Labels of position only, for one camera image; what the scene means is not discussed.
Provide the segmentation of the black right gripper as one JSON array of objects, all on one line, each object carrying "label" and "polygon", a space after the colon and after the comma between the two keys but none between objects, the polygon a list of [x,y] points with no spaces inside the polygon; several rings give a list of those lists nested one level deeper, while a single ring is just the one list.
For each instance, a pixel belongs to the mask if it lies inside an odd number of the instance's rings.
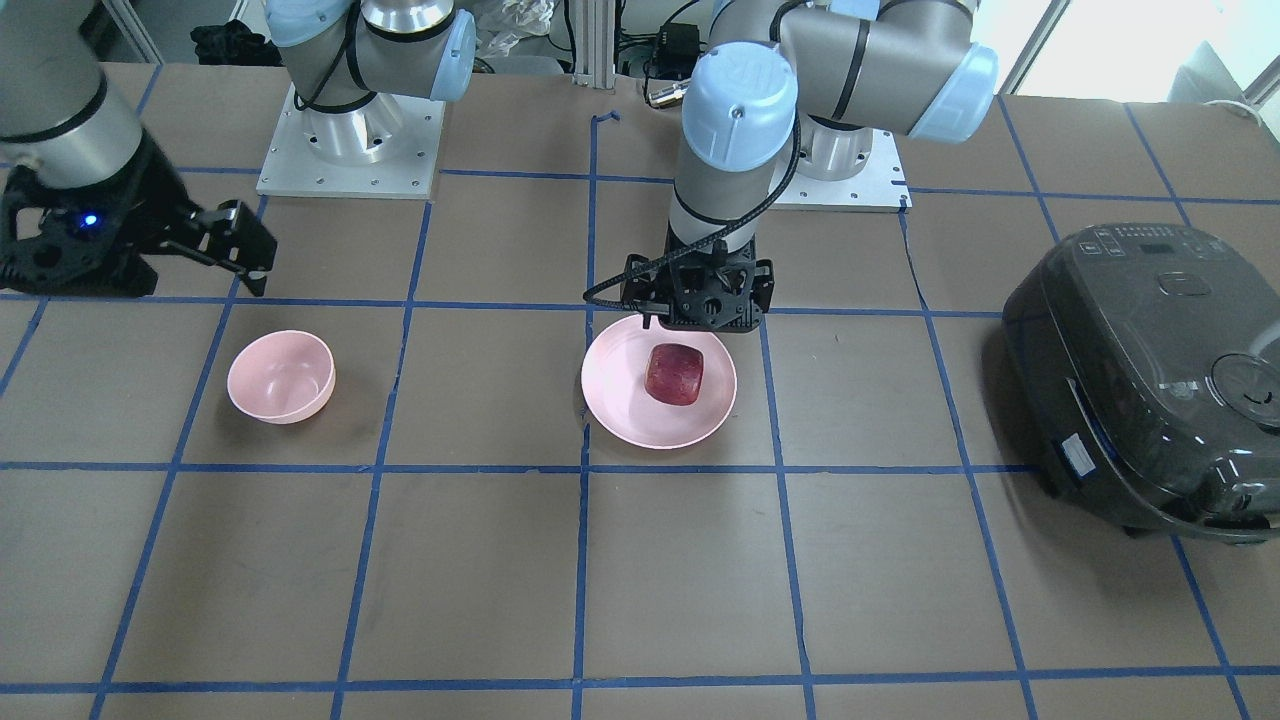
[{"label": "black right gripper", "polygon": [[3,190],[1,282],[20,293],[142,297],[157,286],[145,256],[177,255],[229,272],[261,299],[276,250],[246,202],[193,208],[148,135],[99,183],[55,190],[33,169],[17,167]]}]

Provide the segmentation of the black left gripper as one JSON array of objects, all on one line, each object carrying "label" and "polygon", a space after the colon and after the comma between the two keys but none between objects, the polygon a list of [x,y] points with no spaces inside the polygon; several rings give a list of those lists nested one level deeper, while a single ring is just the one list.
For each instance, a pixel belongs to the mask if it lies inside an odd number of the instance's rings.
[{"label": "black left gripper", "polygon": [[749,333],[768,313],[774,264],[756,256],[750,241],[732,252],[691,252],[644,272],[649,259],[631,254],[623,270],[622,301],[667,331]]}]

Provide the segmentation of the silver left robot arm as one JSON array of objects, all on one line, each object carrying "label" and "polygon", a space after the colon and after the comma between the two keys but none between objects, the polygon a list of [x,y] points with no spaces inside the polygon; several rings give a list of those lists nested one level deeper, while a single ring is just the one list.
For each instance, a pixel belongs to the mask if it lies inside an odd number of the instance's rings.
[{"label": "silver left robot arm", "polygon": [[859,174],[873,135],[960,143],[984,120],[998,54],[978,1],[718,1],[681,109],[659,258],[584,293],[669,331],[745,333],[776,275],[759,220],[797,177]]}]

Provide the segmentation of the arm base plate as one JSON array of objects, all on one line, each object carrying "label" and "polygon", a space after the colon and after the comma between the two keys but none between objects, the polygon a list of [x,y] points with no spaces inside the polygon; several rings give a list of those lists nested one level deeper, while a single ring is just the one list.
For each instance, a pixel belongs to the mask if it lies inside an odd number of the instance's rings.
[{"label": "arm base plate", "polygon": [[773,208],[790,211],[897,213],[913,206],[895,137],[863,128],[808,129],[795,176]]},{"label": "arm base plate", "polygon": [[297,199],[433,197],[447,102],[379,94],[342,114],[301,110],[289,88],[256,183]]}]

